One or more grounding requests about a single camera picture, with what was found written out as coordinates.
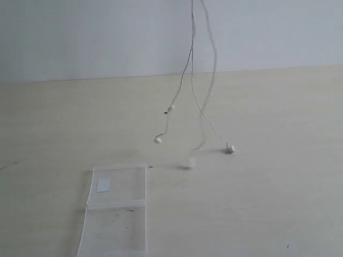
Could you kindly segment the clear plastic box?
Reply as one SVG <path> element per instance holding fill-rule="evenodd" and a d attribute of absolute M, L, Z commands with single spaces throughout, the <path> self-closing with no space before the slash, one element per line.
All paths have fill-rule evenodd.
<path fill-rule="evenodd" d="M 96 192 L 101 178 L 109 192 Z M 77 256 L 146 256 L 146 245 L 146 165 L 95 167 Z"/>

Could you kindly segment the white wired earphones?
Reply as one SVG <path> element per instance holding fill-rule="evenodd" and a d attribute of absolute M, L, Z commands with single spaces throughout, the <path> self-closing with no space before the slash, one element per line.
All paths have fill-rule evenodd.
<path fill-rule="evenodd" d="M 217 65 L 218 65 L 218 50 L 217 50 L 217 46 L 215 44 L 215 40 L 213 37 L 213 32 L 212 32 L 212 27 L 211 27 L 211 22 L 210 22 L 210 16 L 208 13 L 208 9 L 206 7 L 206 4 L 204 1 L 200 1 L 201 7 L 202 7 L 202 11 L 204 13 L 204 17 L 205 17 L 205 22 L 206 22 L 206 30 L 207 30 L 207 34 L 208 34 L 208 39 L 210 41 L 211 44 L 211 48 L 212 48 L 212 52 L 213 52 L 213 65 L 212 65 L 212 70 L 210 72 L 211 74 L 211 80 L 210 80 L 210 85 L 207 89 L 207 93 L 205 95 L 204 100 L 201 102 L 196 94 L 196 89 L 195 89 L 195 85 L 193 82 L 193 77 L 194 77 L 194 69 L 195 69 L 195 65 L 194 65 L 194 47 L 195 47 L 195 38 L 196 38 L 196 33 L 197 33 L 197 24 L 196 24 L 196 18 L 195 18 L 195 4 L 194 1 L 190 1 L 190 21 L 191 21 L 191 43 L 190 43 L 190 49 L 188 52 L 188 56 L 187 56 L 187 61 L 185 63 L 184 69 L 181 73 L 180 76 L 180 83 L 179 86 L 176 90 L 175 95 L 173 96 L 170 105 L 168 106 L 168 108 L 166 109 L 166 111 L 163 112 L 163 114 L 166 117 L 166 123 L 165 123 L 165 129 L 162 133 L 157 134 L 154 137 L 153 142 L 155 144 L 161 144 L 162 143 L 162 138 L 165 137 L 168 134 L 169 131 L 169 122 L 170 122 L 170 114 L 174 111 L 175 109 L 175 103 L 176 100 L 178 99 L 181 89 L 183 87 L 184 84 L 184 78 L 185 78 L 185 72 L 187 70 L 187 68 L 190 68 L 190 89 L 192 92 L 192 96 L 193 99 L 196 103 L 196 106 L 198 108 L 198 119 L 199 119 L 199 129 L 201 132 L 201 140 L 199 142 L 199 144 L 191 149 L 187 155 L 187 158 L 185 159 L 185 162 L 183 164 L 181 164 L 180 166 L 178 166 L 179 169 L 183 169 L 183 170 L 192 170 L 194 169 L 194 167 L 196 166 L 196 160 L 195 160 L 195 153 L 198 152 L 199 150 L 201 150 L 207 142 L 206 139 L 206 133 L 205 133 L 205 125 L 204 125 L 204 121 L 206 120 L 212 131 L 214 132 L 214 134 L 220 139 L 221 142 L 223 142 L 225 144 L 225 146 L 223 147 L 223 149 L 221 149 L 220 151 L 224 154 L 228 154 L 231 155 L 233 153 L 236 152 L 235 146 L 231 145 L 229 143 L 228 140 L 226 140 L 219 132 L 218 130 L 215 128 L 214 124 L 212 123 L 211 119 L 209 118 L 209 116 L 206 114 L 205 110 L 206 107 L 209 103 L 210 97 L 212 95 L 212 91 L 214 88 L 214 83 L 215 83 L 215 79 L 216 79 L 216 73 L 217 73 Z"/>

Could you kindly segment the white label sticker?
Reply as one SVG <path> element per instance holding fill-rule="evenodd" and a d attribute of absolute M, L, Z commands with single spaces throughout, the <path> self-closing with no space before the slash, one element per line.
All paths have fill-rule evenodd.
<path fill-rule="evenodd" d="M 109 192 L 110 191 L 110 185 L 111 185 L 111 179 L 110 178 L 98 179 L 96 192 L 97 193 Z"/>

